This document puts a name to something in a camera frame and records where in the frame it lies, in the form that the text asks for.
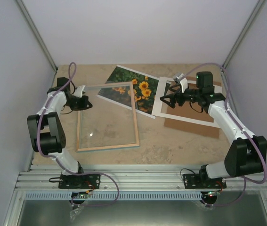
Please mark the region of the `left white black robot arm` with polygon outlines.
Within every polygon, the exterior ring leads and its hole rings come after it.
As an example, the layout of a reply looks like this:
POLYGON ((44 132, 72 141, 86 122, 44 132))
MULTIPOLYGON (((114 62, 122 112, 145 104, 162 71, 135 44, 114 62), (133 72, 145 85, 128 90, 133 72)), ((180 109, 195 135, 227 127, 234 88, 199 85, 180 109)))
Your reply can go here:
POLYGON ((62 169, 62 175, 69 176, 75 187, 84 186, 86 177, 80 163, 66 150, 66 135, 60 121, 64 106, 72 111, 83 111, 93 107, 89 97, 84 95, 85 86, 70 91, 70 81, 66 77, 58 79, 56 87, 47 91, 43 107, 34 115, 27 117, 30 141, 35 152, 55 161, 62 169))

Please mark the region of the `sunflower photo print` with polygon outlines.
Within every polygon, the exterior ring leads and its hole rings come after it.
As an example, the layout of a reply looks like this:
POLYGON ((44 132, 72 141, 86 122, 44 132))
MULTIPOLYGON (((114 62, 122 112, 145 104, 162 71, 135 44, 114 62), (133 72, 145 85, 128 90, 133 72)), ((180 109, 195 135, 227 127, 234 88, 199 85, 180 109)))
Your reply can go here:
MULTIPOLYGON (((120 82, 132 83, 136 110, 153 118, 152 110, 159 79, 123 66, 117 66, 108 77, 106 83, 120 82)), ((103 88, 98 92, 98 96, 131 107, 131 91, 128 86, 103 88)))

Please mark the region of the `white paper mat border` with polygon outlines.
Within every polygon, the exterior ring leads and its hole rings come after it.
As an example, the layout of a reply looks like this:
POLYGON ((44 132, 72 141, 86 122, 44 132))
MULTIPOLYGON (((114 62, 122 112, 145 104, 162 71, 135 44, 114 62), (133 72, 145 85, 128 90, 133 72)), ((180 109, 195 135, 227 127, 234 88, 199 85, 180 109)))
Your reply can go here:
POLYGON ((219 128, 219 125, 215 121, 207 122, 207 121, 202 121, 202 120, 191 119, 191 118, 187 118, 187 117, 162 113, 163 102, 160 100, 160 97, 162 97, 164 95, 166 84, 169 82, 173 82, 173 79, 167 78, 167 77, 160 77, 159 78, 159 82, 158 82, 158 86, 157 86, 157 90, 156 90, 156 97, 155 97, 154 105, 153 105, 153 109, 152 109, 152 115, 153 116, 158 116, 158 117, 169 118, 169 119, 178 120, 178 121, 185 121, 185 122, 189 122, 189 123, 199 124, 199 125, 203 125, 203 126, 210 126, 210 127, 219 128))

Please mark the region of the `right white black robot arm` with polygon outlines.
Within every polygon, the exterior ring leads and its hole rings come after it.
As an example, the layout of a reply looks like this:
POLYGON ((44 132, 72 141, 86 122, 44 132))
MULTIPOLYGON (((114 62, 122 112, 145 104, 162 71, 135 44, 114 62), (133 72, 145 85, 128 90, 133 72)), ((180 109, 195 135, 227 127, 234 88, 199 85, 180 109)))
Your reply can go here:
POLYGON ((201 111, 219 125, 231 144, 223 161, 201 166, 199 184, 209 188, 217 178, 242 177, 251 181, 248 175, 255 173, 263 173, 263 179, 252 182, 263 184, 267 180, 267 140, 250 131, 232 111, 227 97, 215 91, 212 73, 198 72, 194 89, 189 87, 182 73, 176 74, 173 80, 175 84, 170 86, 170 94, 162 96, 160 100, 171 108, 197 103, 201 111))

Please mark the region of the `wooden picture frame with glass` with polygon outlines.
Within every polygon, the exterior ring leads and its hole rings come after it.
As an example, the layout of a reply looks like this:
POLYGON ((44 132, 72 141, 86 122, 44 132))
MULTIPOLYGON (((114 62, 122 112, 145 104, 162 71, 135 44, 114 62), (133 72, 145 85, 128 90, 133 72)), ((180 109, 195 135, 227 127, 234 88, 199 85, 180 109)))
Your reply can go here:
POLYGON ((86 86, 92 108, 78 113, 77 152, 139 146, 136 102, 131 82, 86 86))

